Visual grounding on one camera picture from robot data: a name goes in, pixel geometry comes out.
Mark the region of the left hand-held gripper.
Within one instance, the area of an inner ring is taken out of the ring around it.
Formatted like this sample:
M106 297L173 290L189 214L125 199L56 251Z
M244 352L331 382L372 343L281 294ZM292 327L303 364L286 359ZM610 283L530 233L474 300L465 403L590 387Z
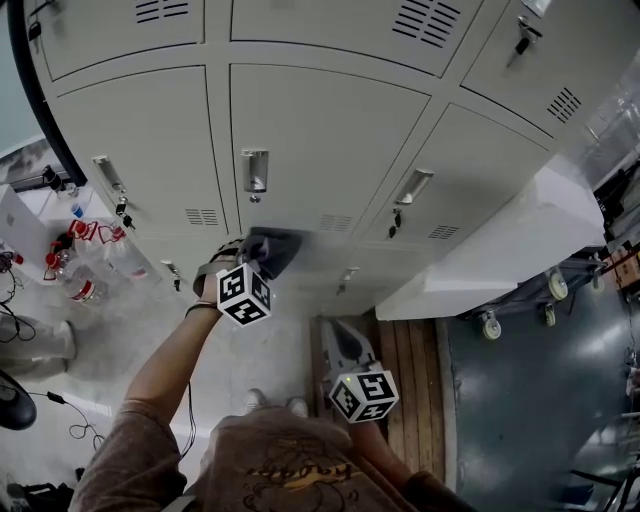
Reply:
M271 316L271 291L254 260L235 262L216 272L218 309L237 326Z

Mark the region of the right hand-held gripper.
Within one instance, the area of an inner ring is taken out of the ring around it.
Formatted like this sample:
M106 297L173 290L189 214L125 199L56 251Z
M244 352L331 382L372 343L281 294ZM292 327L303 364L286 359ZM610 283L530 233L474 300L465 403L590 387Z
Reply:
M320 334L330 370L345 369L348 361L368 363L374 360L369 339L344 321L323 318ZM384 419L399 401L399 393L392 372L374 361L364 369L338 375L329 399L349 424L359 424Z

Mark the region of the grey purple cleaning cloth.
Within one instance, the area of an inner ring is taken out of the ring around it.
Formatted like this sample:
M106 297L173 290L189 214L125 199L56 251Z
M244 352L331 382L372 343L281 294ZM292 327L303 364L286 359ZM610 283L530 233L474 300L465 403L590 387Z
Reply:
M294 260L302 236L275 228L253 227L241 242L236 262L249 264L263 280L275 280Z

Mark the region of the person's right forearm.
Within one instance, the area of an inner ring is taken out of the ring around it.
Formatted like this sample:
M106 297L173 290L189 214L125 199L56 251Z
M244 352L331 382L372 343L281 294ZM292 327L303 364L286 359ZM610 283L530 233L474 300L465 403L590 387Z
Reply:
M349 435L354 449L397 490L402 490L413 473L392 451L375 422L351 424Z

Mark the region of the person's left forearm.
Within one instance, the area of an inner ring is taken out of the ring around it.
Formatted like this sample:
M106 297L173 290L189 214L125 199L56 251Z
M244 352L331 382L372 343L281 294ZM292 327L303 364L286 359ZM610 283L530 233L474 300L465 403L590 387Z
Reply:
M203 346L221 318L197 310L180 322L131 382L125 399L145 403L166 423L174 418Z

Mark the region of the person's left hand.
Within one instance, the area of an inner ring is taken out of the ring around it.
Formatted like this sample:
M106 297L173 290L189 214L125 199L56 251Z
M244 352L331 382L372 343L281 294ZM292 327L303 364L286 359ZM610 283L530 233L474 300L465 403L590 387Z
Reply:
M203 274L194 282L194 293L201 302L218 303L218 281L215 274Z

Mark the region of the wooden plank platform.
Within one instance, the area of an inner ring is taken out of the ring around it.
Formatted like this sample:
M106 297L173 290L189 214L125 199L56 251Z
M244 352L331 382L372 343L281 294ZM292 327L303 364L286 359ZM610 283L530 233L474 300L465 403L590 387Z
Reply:
M446 455L442 365L432 320L378 321L372 315L345 317L372 343L390 370L400 401L381 422L394 453L412 470L427 470L453 487L456 462Z

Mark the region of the clear water jug red cap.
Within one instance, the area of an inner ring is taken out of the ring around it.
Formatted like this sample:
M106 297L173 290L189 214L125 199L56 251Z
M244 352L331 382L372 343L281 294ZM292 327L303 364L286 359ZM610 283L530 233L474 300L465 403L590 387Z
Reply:
M103 242L96 221L72 221L68 235L73 239L74 250L87 262L99 262L104 257Z
M48 265L56 282L76 303L98 307L106 302L108 286L71 249L48 255Z
M106 257L113 267L132 281L150 276L150 264L138 248L128 239L117 223L100 225L100 240L106 247Z

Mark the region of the person's brown printed shirt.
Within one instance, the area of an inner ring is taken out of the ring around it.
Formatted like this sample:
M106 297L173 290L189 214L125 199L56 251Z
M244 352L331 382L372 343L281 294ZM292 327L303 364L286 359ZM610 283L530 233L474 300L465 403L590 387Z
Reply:
M194 484L179 462L169 424L128 400L69 512L475 512L427 472L394 487L340 428L283 407L223 419Z

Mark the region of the grey metal locker unit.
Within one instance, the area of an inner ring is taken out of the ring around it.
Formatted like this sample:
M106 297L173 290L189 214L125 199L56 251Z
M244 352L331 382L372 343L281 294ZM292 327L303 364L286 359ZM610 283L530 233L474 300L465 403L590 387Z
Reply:
M302 246L278 305L339 315L375 310L551 169L640 50L640 0L57 0L37 19L31 54L69 149L119 221L129 199L128 232L180 288L253 228L237 202L232 65L427 95L351 233L291 230ZM542 38L507 68L520 20Z

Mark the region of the grey wheeled cart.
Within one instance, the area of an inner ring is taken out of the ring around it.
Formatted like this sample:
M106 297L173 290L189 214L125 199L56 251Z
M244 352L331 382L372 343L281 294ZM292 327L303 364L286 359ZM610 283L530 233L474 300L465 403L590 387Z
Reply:
M536 312L546 326L553 327L556 324L555 305L585 285L601 291L606 268L607 263L599 258L596 249L585 248L519 283L502 296L457 315L457 318L475 322L488 340L497 340L501 336L502 317L525 311Z

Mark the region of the white carton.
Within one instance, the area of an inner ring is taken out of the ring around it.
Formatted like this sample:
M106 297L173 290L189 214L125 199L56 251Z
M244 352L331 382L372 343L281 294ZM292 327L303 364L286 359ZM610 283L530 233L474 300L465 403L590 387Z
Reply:
M23 273L43 278L51 236L10 185L0 185L0 242L16 255L14 262Z

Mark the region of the black round machine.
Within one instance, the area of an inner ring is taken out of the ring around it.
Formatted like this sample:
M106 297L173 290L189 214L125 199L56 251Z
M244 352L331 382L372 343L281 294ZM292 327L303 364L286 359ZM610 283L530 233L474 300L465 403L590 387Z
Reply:
M0 427L13 431L30 428L37 419L37 408L26 390L0 370Z

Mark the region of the black clamped metal rail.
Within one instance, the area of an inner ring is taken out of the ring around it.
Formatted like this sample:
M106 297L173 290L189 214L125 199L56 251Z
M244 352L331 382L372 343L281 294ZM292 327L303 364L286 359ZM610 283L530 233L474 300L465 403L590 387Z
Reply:
M40 175L11 182L10 186L16 192L43 188L49 188L54 192L61 192L70 191L75 187L75 184L65 171L58 173L54 171L52 167L46 166Z

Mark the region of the black metal frame table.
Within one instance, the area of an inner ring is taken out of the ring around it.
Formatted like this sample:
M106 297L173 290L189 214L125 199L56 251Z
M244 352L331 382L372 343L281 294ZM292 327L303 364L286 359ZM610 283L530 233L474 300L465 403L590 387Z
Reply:
M588 441L570 471L580 484L593 488L589 512L640 512L640 439Z

